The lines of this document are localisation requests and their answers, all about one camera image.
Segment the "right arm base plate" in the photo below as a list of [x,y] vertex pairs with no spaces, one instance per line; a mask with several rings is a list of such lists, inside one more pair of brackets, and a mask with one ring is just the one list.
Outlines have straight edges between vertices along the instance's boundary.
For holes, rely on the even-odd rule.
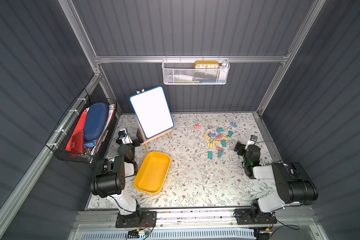
[[233,216],[238,225],[274,225],[276,218],[271,213],[256,212],[249,209],[236,209]]

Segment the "yellow clock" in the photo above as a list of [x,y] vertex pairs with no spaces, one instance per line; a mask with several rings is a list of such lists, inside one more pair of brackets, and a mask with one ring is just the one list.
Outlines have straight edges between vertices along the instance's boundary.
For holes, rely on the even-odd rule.
[[219,69],[218,61],[195,61],[195,69]]

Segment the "yellow plastic storage box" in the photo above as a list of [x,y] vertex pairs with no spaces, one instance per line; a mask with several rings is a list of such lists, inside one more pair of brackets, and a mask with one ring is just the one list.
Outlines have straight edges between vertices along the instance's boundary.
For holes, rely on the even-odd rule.
[[146,155],[134,180],[134,187],[143,193],[157,195],[163,189],[172,159],[160,152]]

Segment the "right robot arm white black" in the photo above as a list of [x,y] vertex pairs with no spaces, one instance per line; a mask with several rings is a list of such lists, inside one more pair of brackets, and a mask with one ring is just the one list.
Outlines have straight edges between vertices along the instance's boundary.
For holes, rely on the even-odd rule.
[[242,167],[250,179],[273,180],[276,190],[255,199],[246,214],[253,220],[270,216],[285,207],[299,207],[316,201],[318,189],[300,163],[273,162],[260,165],[261,149],[253,141],[237,142],[234,151],[243,157]]

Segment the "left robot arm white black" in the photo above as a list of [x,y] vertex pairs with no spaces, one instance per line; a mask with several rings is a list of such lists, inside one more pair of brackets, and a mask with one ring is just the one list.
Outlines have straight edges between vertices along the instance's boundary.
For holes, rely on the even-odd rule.
[[105,159],[96,165],[91,182],[91,192],[94,196],[112,201],[121,216],[137,218],[141,215],[141,207],[137,200],[126,191],[127,178],[138,173],[138,164],[135,161],[135,148],[140,146],[138,140],[133,140],[126,128],[118,132],[117,156]]

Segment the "dark teal binder clip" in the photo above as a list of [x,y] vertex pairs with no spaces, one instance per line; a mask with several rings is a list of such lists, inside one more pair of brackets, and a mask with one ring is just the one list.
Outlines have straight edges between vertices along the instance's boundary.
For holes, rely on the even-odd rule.
[[220,151],[219,151],[219,154],[218,154],[218,158],[221,158],[222,155],[223,155],[223,153],[224,153],[224,150],[220,150]]

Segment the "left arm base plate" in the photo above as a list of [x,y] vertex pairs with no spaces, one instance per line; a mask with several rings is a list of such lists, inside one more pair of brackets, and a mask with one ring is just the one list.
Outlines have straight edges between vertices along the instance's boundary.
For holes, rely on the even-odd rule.
[[121,228],[153,228],[156,226],[157,212],[143,210],[130,215],[118,215],[115,227]]

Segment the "blue oval case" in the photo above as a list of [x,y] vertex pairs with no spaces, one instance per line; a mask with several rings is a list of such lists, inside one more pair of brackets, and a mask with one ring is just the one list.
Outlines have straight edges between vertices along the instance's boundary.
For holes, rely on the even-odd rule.
[[100,137],[108,114],[109,107],[105,103],[95,103],[90,106],[84,126],[85,142],[91,142]]

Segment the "aluminium front rail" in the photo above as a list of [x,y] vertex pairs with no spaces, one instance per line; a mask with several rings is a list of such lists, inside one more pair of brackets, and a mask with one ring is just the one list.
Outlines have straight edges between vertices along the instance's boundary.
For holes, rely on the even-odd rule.
[[[153,211],[157,212],[156,227],[159,229],[232,228],[238,225],[234,217],[235,209],[236,207],[222,207],[154,209]],[[80,211],[73,229],[114,229],[118,213],[117,210]],[[278,210],[276,218],[284,224],[299,226],[313,225],[319,222],[310,206]]]

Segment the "red folder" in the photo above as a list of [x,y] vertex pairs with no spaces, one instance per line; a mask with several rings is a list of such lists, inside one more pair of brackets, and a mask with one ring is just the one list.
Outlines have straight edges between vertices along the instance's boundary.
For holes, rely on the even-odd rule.
[[79,118],[79,121],[78,121],[78,123],[77,123],[77,125],[76,125],[76,127],[75,127],[75,129],[74,129],[74,132],[73,132],[73,134],[71,135],[71,138],[70,138],[69,142],[68,142],[67,145],[66,145],[66,148],[65,148],[66,151],[70,151],[70,149],[71,149],[71,143],[72,143],[72,138],[73,138],[73,136],[74,136],[75,134],[77,134],[78,132],[83,131],[84,126],[85,126],[85,122],[86,122],[86,118],[87,118],[88,111],[89,111],[89,108],[86,108],[86,109],[84,110],[84,112],[81,114],[81,116],[80,116],[80,118]]

